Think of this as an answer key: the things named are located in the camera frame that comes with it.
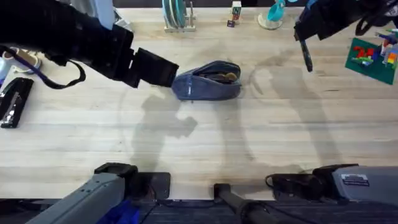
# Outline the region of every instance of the stapler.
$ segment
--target stapler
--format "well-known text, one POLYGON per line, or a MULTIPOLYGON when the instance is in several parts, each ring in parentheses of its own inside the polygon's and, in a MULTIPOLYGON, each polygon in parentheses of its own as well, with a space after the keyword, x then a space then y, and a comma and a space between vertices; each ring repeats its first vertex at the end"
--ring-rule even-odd
POLYGON ((15 78, 0 93, 0 128, 17 128, 33 82, 15 78))

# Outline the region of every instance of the wooden tabletop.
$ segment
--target wooden tabletop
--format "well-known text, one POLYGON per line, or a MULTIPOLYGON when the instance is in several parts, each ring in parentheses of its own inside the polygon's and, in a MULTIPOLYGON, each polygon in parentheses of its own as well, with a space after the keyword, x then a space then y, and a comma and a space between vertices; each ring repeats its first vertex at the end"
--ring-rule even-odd
MULTIPOLYGON (((0 129, 0 198, 62 198, 105 162, 170 172, 170 198, 211 198, 229 182, 246 198, 271 199, 264 177, 322 165, 398 165, 398 86, 344 68, 351 26, 307 44, 314 71, 305 69, 294 20, 260 28, 265 9, 242 10, 235 28, 227 8, 195 9, 196 32, 166 34, 160 9, 122 9, 142 47, 180 65, 179 73, 213 60, 242 69, 235 100, 176 99, 170 89, 138 89, 86 67, 87 81, 66 90, 36 80, 17 129, 0 129)), ((374 30, 363 39, 380 43, 374 30)), ((44 60, 42 71, 66 83, 74 66, 44 60)), ((8 76, 9 82, 16 74, 8 76)))

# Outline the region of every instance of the plate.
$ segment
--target plate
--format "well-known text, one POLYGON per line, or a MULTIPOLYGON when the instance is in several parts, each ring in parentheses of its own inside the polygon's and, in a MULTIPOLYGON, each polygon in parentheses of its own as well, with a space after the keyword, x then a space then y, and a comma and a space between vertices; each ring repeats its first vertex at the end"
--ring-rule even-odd
POLYGON ((176 27, 181 27, 178 19, 175 17, 176 16, 176 10, 175 10, 175 0, 169 0, 170 4, 170 17, 172 18, 172 22, 175 24, 176 27))
POLYGON ((172 23, 171 18, 170 18, 169 0, 162 0, 162 10, 163 10, 164 19, 166 20, 168 25, 171 27, 175 27, 175 24, 172 23))
POLYGON ((174 0, 175 8, 177 10, 176 17, 182 27, 185 27, 185 3, 183 0, 174 0))

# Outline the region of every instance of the blue pouch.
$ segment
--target blue pouch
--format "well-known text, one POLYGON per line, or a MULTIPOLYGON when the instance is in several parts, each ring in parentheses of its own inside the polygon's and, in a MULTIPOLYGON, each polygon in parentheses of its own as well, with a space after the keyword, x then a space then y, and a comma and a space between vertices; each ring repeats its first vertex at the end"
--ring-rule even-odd
POLYGON ((214 61, 177 76, 172 89, 179 100, 228 100, 235 98, 241 91, 241 69, 231 62, 214 61), (231 84, 222 84, 201 74, 234 73, 237 80, 231 84))

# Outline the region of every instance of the green lego baseplate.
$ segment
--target green lego baseplate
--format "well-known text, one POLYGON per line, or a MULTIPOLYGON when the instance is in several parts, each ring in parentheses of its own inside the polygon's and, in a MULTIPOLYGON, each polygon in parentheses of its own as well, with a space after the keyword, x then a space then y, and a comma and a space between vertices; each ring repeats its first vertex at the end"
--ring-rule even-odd
POLYGON ((351 44, 351 48, 349 49, 349 53, 346 61, 346 68, 351 69, 354 72, 358 72, 360 74, 366 75, 368 77, 379 80, 380 82, 384 82, 392 85, 394 82, 394 73, 395 70, 392 68, 390 64, 383 64, 384 57, 379 56, 377 60, 375 60, 372 64, 368 66, 360 65, 356 62, 353 62, 351 59, 356 58, 358 51, 354 51, 354 47, 364 47, 365 49, 373 48, 376 53, 377 45, 366 42, 364 40, 360 40, 358 38, 353 39, 353 43, 351 44))

